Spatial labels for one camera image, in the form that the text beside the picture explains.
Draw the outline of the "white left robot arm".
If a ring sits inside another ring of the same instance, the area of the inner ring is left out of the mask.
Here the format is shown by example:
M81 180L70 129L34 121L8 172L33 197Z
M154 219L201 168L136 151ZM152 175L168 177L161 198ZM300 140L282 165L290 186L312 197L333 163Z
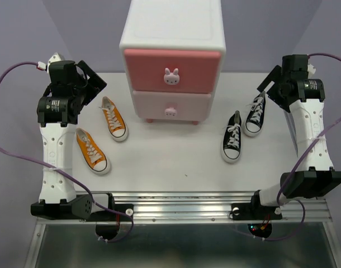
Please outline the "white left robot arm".
M43 141L43 178L35 217L89 220L96 208L90 194L77 194L72 175L73 141L78 115L106 87L83 60L59 60L47 67L50 84L37 105Z

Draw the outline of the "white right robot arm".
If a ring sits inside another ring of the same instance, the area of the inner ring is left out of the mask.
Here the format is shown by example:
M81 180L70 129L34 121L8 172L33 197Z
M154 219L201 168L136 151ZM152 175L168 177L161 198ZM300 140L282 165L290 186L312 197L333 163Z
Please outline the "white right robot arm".
M266 92L293 119L298 161L280 182L257 190L248 203L233 203L229 217L235 221L282 219L282 205L293 200L324 197L341 184L341 171L330 159L324 127L325 89L313 79L315 68L306 54L286 55L257 88Z

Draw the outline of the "black sneaker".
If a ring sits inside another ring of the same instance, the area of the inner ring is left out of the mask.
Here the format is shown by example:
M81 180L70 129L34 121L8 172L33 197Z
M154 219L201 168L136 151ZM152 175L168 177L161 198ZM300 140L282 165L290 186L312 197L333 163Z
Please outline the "black sneaker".
M220 152L225 162L233 164L239 160L241 154L241 116L239 111L235 111L230 117L225 128Z
M250 104L250 110L243 124L243 131L247 136L256 137L260 134L264 123L265 108L266 93L263 91Z

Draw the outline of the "dark pink drawer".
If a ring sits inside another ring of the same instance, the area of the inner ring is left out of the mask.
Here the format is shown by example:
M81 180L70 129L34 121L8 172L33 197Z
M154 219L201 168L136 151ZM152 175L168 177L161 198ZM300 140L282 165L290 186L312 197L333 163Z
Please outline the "dark pink drawer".
M207 94L213 91L217 51L126 49L124 58L136 91Z

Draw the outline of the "black sneaker front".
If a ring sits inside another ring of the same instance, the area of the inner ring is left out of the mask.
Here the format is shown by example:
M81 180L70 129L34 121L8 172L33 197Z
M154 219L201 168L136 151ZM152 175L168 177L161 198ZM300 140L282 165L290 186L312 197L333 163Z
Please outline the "black sneaker front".
M235 111L230 117L225 128L220 152L225 162L233 164L239 160L241 154L241 116L239 111Z

